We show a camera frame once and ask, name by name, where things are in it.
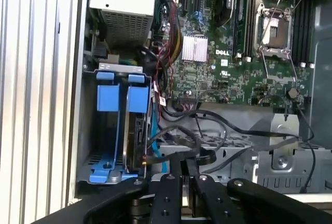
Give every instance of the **silver heatsink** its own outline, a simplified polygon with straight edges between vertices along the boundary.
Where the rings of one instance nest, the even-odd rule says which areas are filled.
[[[206,62],[208,58],[208,39],[205,36],[184,36],[182,60]]]

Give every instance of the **motherboard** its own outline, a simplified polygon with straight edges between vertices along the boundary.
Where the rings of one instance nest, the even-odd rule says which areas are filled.
[[[283,102],[261,101],[265,96],[308,101],[314,64],[292,56],[297,2],[178,0],[183,49],[169,69],[168,97],[192,104],[213,89],[220,93],[202,101],[270,107]]]

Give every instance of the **black mounting arm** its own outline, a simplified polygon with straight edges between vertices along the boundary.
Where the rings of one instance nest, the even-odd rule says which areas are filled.
[[[224,186],[199,174],[194,159],[171,161],[171,171],[149,182],[127,179],[34,223],[332,223],[332,215],[251,181],[236,178]],[[105,220],[95,221],[103,209]]]

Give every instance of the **blue drive bracket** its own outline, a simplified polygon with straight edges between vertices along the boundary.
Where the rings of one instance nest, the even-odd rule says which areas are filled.
[[[114,73],[98,72],[97,80],[113,81]],[[97,111],[117,112],[119,110],[120,85],[98,85]]]
[[[129,83],[145,83],[144,75],[130,74],[128,76]],[[149,87],[128,87],[127,111],[131,113],[145,114],[149,101]]]
[[[126,174],[126,173],[123,172],[121,180],[122,181],[127,180],[127,179],[132,178],[132,177],[138,177],[138,175],[137,174]]]
[[[112,156],[108,154],[102,155],[100,161],[91,167],[92,173],[90,174],[89,181],[93,184],[106,183],[108,180],[109,172],[114,169],[112,161]]]
[[[149,87],[128,87],[127,111],[145,114],[149,101]]]
[[[96,79],[113,83],[115,74],[112,72],[97,72]],[[115,169],[118,147],[119,122],[120,122],[120,85],[98,85],[97,111],[118,113],[116,138],[106,135],[104,153],[97,164],[91,167],[89,181],[93,184],[105,184],[111,170]]]

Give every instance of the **metal mesh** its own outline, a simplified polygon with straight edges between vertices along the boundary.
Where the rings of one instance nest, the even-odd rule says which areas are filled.
[[[152,16],[137,16],[103,11],[111,43],[143,44],[148,36]]]

